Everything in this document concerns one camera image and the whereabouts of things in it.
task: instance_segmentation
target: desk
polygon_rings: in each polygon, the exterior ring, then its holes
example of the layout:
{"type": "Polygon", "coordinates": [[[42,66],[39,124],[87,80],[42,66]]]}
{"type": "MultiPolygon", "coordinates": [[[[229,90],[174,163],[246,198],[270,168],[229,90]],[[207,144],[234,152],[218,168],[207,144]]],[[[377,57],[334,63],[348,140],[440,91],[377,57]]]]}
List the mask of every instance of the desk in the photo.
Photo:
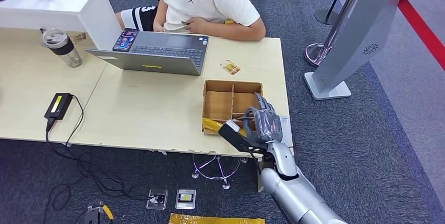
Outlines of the desk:
{"type": "MultiPolygon", "coordinates": [[[[0,138],[45,140],[43,117],[54,94],[75,94],[87,104],[106,62],[87,54],[91,39],[76,45],[82,65],[70,68],[41,46],[38,30],[0,28],[0,138]]],[[[64,142],[80,116],[72,102],[65,118],[55,124],[51,140],[64,142]]]]}
{"type": "Polygon", "coordinates": [[[264,97],[289,115],[280,39],[236,42],[210,38],[200,77],[123,71],[107,65],[86,107],[86,120],[72,144],[249,157],[218,135],[201,131],[205,80],[263,84],[264,97]],[[225,60],[241,71],[219,66],[225,60]]]}

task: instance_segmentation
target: laptop touchpad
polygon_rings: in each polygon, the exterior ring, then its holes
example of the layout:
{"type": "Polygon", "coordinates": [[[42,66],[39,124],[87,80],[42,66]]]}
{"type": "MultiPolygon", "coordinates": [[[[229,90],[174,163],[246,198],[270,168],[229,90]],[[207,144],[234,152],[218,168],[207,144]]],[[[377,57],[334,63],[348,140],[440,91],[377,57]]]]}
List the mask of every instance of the laptop touchpad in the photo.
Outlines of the laptop touchpad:
{"type": "Polygon", "coordinates": [[[169,35],[166,45],[169,47],[189,48],[192,44],[192,38],[188,36],[169,35]]]}

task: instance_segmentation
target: small box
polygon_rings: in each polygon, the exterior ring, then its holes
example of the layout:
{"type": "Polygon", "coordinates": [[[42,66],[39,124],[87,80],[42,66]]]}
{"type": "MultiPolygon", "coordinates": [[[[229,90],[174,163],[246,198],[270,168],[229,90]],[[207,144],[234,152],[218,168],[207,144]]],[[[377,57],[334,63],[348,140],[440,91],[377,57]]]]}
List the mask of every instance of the small box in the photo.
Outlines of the small box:
{"type": "MultiPolygon", "coordinates": [[[[225,123],[227,120],[240,118],[249,107],[258,108],[255,93],[262,93],[262,84],[258,82],[207,80],[204,84],[203,118],[225,123]]],[[[234,120],[242,128],[242,120],[234,120]]],[[[204,128],[206,134],[218,134],[204,128]]]]}

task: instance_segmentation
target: hand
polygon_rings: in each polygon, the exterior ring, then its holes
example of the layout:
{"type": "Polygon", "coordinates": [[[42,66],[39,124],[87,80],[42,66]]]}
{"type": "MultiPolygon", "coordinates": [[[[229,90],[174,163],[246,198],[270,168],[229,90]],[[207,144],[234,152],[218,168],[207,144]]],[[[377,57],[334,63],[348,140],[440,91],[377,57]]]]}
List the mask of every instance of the hand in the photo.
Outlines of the hand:
{"type": "Polygon", "coordinates": [[[211,24],[207,20],[199,17],[193,17],[187,20],[188,25],[185,29],[189,30],[193,34],[208,34],[207,30],[211,24]]]}
{"type": "Polygon", "coordinates": [[[163,33],[164,27],[155,21],[155,22],[153,22],[153,31],[158,32],[158,33],[163,33]]]}

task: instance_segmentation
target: laptop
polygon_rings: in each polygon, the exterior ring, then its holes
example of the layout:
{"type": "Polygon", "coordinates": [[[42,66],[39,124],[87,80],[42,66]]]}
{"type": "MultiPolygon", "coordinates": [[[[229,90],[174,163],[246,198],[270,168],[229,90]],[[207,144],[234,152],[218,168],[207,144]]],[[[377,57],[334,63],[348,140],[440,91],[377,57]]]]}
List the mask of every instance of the laptop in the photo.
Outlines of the laptop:
{"type": "Polygon", "coordinates": [[[207,43],[207,36],[154,33],[126,28],[113,51],[85,51],[124,70],[200,76],[207,43]]]}

